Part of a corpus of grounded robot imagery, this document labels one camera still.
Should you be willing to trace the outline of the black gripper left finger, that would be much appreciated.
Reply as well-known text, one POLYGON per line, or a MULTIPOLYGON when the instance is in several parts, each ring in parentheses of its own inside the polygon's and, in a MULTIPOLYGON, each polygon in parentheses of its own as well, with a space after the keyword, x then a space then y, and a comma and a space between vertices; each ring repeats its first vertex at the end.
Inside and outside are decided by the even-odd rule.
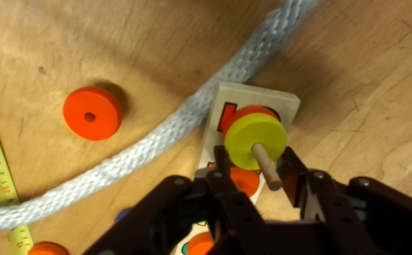
POLYGON ((216 208, 212 222, 215 243, 209 255, 267 255, 263 219, 247 195, 230 178, 230 160, 222 146, 213 147, 215 168, 206 184, 216 208))

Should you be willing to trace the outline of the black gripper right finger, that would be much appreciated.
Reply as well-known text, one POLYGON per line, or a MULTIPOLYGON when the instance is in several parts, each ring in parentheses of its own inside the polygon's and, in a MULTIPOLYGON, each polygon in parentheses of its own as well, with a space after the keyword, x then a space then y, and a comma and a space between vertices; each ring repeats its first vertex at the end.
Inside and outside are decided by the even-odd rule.
POLYGON ((347 195, 330 174, 308 170, 291 147, 277 160, 277 174, 290 204, 300 209, 293 240, 301 253, 375 255, 375 245, 347 195))

